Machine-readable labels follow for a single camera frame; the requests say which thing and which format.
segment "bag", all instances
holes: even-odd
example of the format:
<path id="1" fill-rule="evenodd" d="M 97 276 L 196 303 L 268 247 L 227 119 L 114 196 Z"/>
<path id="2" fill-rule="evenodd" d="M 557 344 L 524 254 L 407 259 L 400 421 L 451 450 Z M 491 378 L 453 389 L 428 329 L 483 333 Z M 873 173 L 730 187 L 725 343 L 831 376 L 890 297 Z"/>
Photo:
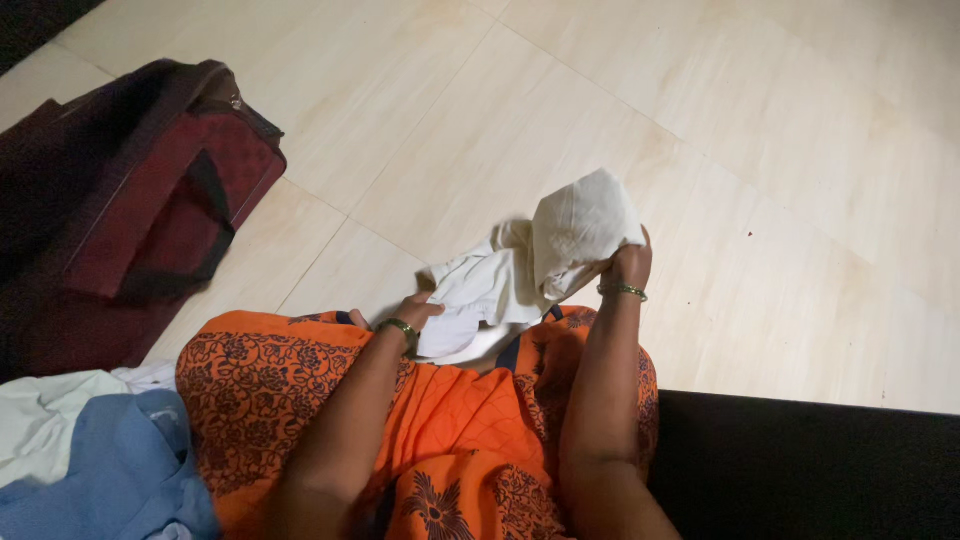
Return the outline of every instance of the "bag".
<path id="1" fill-rule="evenodd" d="M 0 382 L 135 367 L 286 169 L 217 61 L 163 60 L 0 135 Z"/>

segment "bangle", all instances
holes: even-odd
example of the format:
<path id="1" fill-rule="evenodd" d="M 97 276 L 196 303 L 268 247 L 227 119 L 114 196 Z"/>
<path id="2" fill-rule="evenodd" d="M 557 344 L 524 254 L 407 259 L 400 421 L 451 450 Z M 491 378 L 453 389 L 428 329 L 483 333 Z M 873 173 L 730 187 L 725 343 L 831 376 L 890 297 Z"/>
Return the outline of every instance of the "bangle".
<path id="1" fill-rule="evenodd" d="M 379 325 L 377 325 L 376 331 L 381 331 L 381 330 L 383 330 L 383 327 L 385 327 L 385 326 L 387 326 L 387 325 L 390 325 L 390 326 L 393 326 L 393 327 L 397 327 L 397 328 L 401 329 L 404 334 L 406 334 L 406 336 L 407 336 L 407 351 L 406 351 L 405 354 L 406 354 L 407 356 L 414 356 L 414 355 L 417 353 L 417 344 L 418 344 L 418 342 L 420 341 L 420 337 L 417 335 L 417 331 L 415 331 L 412 326 L 404 323 L 403 321 L 401 321 L 401 320 L 399 320 L 399 319 L 387 319 L 386 321 L 383 321 L 382 323 L 380 323 Z"/>
<path id="2" fill-rule="evenodd" d="M 636 294 L 638 297 L 640 297 L 641 303 L 649 300 L 647 298 L 647 294 L 643 292 L 643 289 L 638 289 L 634 286 L 627 285 L 626 283 L 605 283 L 597 285 L 597 292 L 599 292 L 601 296 L 607 296 L 610 293 L 629 292 L 630 294 Z"/>

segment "blue fabric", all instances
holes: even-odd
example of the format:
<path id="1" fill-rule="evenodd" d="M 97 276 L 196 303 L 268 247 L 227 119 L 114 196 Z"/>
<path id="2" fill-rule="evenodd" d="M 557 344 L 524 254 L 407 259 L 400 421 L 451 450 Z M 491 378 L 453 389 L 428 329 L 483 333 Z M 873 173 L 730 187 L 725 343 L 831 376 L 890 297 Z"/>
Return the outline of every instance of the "blue fabric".
<path id="1" fill-rule="evenodd" d="M 20 480 L 0 489 L 4 540 L 142 540 L 172 522 L 195 538 L 219 533 L 176 392 L 93 398 L 71 444 L 65 479 L 51 485 Z"/>

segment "orange dress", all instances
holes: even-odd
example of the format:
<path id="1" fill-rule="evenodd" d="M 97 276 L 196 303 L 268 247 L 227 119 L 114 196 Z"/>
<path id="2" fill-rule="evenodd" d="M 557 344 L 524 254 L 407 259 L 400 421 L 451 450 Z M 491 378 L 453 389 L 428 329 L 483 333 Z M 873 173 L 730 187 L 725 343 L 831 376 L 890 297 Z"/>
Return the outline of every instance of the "orange dress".
<path id="1" fill-rule="evenodd" d="M 554 307 L 485 376 L 400 362 L 356 527 L 395 539 L 566 538 L 554 495 L 570 388 L 596 311 Z M 177 387 L 226 537 L 259 537 L 264 500 L 300 432 L 372 337 L 342 311 L 233 311 L 183 349 Z M 657 382 L 637 362 L 641 466 L 657 438 Z"/>

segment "person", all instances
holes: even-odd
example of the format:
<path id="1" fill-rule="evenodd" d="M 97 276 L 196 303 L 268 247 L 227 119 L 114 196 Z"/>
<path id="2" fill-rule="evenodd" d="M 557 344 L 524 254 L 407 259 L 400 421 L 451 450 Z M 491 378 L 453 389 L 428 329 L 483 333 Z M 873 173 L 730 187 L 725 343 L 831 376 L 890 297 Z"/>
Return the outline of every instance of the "person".
<path id="1" fill-rule="evenodd" d="M 677 537 L 645 486 L 657 384 L 635 293 L 652 256 L 649 236 L 621 248 L 599 312 L 554 307 L 492 365 L 407 357 L 444 311 L 428 292 L 377 331 L 356 310 L 213 319 L 177 383 L 225 536 Z"/>

